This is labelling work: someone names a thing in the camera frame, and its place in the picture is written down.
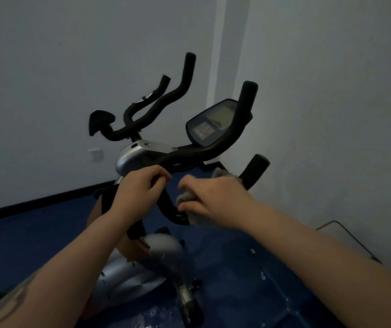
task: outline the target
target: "hand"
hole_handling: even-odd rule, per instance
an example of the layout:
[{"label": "hand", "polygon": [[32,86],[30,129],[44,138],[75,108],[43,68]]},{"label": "hand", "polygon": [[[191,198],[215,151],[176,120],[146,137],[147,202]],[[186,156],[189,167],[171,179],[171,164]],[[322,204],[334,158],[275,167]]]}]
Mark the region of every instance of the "hand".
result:
[{"label": "hand", "polygon": [[187,175],[179,182],[179,189],[190,190],[199,198],[199,201],[181,203],[179,211],[207,216],[228,228],[242,230],[250,208],[258,205],[256,199],[233,177],[198,179]]},{"label": "hand", "polygon": [[169,180],[170,173],[161,166],[129,172],[118,186],[109,213],[124,218],[131,226],[149,212]]}]

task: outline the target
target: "person's left arm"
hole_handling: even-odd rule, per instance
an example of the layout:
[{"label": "person's left arm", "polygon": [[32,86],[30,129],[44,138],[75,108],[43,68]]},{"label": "person's left arm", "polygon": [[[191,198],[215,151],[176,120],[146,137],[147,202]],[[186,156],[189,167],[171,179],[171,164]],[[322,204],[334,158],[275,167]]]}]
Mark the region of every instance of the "person's left arm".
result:
[{"label": "person's left arm", "polygon": [[74,327],[112,250],[170,179],[160,166],[129,173],[106,214],[0,300],[0,328]]}]

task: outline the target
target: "forearm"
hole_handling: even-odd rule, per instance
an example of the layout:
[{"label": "forearm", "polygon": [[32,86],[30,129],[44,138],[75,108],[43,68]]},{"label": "forearm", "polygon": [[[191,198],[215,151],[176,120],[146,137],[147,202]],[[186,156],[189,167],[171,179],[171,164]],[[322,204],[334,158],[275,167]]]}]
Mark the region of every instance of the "forearm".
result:
[{"label": "forearm", "polygon": [[244,231],[282,260],[348,327],[391,327],[391,273],[297,220],[259,205]]},{"label": "forearm", "polygon": [[[121,217],[103,215],[95,220],[33,280],[19,287],[11,300],[17,308],[0,320],[0,328],[73,327],[101,269],[128,227]],[[6,306],[12,305],[4,303],[0,310],[5,311]]]}]

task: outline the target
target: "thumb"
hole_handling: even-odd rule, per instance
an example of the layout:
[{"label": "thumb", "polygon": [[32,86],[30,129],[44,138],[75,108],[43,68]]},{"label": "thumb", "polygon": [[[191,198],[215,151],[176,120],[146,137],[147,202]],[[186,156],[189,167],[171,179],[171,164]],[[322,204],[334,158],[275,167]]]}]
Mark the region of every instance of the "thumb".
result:
[{"label": "thumb", "polygon": [[194,212],[198,215],[203,215],[209,217],[209,210],[198,201],[187,201],[183,202],[178,207],[179,212]]},{"label": "thumb", "polygon": [[167,185],[167,178],[165,176],[161,176],[156,180],[155,185],[151,187],[149,193],[151,193],[151,196],[155,197],[156,200],[158,200],[160,193],[162,192],[163,189],[165,189],[166,185]]}]

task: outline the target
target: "blue floor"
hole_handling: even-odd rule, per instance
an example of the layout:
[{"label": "blue floor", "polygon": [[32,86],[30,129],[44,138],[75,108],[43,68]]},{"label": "blue floor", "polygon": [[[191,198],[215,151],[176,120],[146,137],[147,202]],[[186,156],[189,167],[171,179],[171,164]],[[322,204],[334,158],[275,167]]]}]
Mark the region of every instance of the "blue floor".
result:
[{"label": "blue floor", "polygon": [[[196,168],[196,177],[210,177]],[[174,174],[171,198],[185,173]],[[84,229],[95,204],[92,196],[36,209],[0,220],[0,291],[23,281]],[[144,219],[148,233],[168,226],[186,241],[184,271],[201,278],[196,298],[204,327],[342,327],[303,283],[247,235],[214,227],[177,226],[157,207]],[[81,321],[85,327],[183,327],[170,282],[143,297]]]}]

